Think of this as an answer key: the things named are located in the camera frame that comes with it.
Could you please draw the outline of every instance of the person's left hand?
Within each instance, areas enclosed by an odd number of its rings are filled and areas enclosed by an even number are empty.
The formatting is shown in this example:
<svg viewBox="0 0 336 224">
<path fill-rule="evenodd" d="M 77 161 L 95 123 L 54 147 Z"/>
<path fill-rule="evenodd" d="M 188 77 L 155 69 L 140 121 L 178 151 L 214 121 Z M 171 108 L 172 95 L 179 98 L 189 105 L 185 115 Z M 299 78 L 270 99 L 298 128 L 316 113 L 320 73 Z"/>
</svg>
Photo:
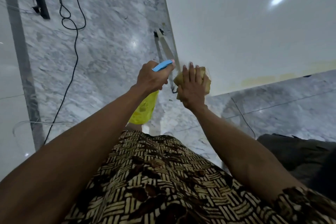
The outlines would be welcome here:
<svg viewBox="0 0 336 224">
<path fill-rule="evenodd" d="M 168 83 L 168 76 L 175 68 L 175 61 L 169 64 L 166 68 L 154 72 L 152 68 L 158 65 L 157 62 L 151 60 L 144 64 L 139 72 L 137 85 L 143 87 L 148 94 L 157 90 L 162 90 L 162 86 Z"/>
</svg>

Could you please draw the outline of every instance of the white floor tile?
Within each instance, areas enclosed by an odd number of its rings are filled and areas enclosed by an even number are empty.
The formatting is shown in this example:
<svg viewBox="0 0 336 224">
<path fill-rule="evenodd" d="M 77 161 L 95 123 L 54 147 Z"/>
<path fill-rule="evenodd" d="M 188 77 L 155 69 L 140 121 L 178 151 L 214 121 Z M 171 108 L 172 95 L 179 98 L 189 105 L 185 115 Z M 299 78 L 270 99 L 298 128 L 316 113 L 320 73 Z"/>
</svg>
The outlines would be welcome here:
<svg viewBox="0 0 336 224">
<path fill-rule="evenodd" d="M 0 5 L 0 99 L 23 94 L 6 5 Z"/>
<path fill-rule="evenodd" d="M 30 124 L 14 125 L 29 120 L 25 97 L 0 99 L 0 180 L 35 152 Z"/>
</svg>

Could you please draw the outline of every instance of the person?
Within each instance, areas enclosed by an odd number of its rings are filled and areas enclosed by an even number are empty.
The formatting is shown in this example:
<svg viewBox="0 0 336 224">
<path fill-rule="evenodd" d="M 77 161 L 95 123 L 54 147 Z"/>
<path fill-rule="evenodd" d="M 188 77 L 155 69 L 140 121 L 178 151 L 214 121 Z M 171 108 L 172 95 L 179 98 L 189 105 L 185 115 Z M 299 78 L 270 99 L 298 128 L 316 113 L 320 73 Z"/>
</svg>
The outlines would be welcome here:
<svg viewBox="0 0 336 224">
<path fill-rule="evenodd" d="M 130 90 L 43 146 L 0 184 L 0 223 L 336 223 L 335 203 L 310 190 L 256 140 L 204 103 L 199 66 L 183 67 L 181 101 L 232 176 L 176 138 L 129 118 L 174 64 L 144 64 Z"/>
</svg>

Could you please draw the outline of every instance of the person's left arm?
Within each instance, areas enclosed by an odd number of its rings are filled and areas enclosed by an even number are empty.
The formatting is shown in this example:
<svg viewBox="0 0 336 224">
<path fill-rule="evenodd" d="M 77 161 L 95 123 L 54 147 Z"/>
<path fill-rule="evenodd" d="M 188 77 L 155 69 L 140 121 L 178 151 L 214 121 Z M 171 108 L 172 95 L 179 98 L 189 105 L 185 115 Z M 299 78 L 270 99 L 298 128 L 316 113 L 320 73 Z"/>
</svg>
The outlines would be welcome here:
<svg viewBox="0 0 336 224">
<path fill-rule="evenodd" d="M 0 183 L 0 223 L 59 223 L 106 159 L 132 113 L 148 94 L 162 89 L 175 64 L 159 72 L 149 61 L 137 83 L 43 146 Z"/>
</svg>

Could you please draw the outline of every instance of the person's right hand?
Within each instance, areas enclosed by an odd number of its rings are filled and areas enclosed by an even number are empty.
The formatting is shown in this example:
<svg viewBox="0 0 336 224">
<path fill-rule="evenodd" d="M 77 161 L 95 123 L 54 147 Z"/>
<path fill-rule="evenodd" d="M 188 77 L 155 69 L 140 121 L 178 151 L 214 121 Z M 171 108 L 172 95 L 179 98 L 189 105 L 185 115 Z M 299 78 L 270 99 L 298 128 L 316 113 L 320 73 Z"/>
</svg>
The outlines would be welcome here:
<svg viewBox="0 0 336 224">
<path fill-rule="evenodd" d="M 202 82 L 200 68 L 197 65 L 195 73 L 192 62 L 189 65 L 189 71 L 185 65 L 183 66 L 182 74 L 183 84 L 178 86 L 177 92 L 184 107 L 194 112 L 198 107 L 205 106 L 205 85 L 209 78 L 205 74 Z"/>
</svg>

